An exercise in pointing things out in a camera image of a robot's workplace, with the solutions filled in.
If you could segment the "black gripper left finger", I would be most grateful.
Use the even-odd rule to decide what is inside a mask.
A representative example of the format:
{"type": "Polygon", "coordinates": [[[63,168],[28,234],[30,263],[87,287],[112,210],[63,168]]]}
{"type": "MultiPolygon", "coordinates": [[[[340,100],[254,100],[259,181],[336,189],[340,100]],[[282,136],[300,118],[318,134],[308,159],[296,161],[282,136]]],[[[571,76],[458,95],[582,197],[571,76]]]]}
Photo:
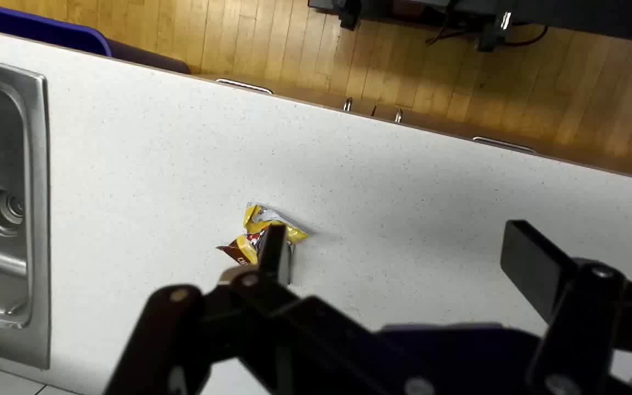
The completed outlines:
{"type": "Polygon", "coordinates": [[[259,263],[209,294],[189,283],[156,290],[103,395],[200,395],[221,362],[239,362],[270,395],[373,392],[371,334],[290,292],[285,253],[286,231],[270,227],[259,263]]]}

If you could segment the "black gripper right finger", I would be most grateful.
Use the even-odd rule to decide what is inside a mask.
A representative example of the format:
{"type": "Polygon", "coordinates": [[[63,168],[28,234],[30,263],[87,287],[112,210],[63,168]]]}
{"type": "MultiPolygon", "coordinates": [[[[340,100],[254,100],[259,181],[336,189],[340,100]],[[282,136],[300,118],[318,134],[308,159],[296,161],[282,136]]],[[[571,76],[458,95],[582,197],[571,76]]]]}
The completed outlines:
{"type": "Polygon", "coordinates": [[[632,395],[632,281],[571,258],[530,221],[504,224],[499,267],[545,322],[526,382],[541,395],[632,395]]]}

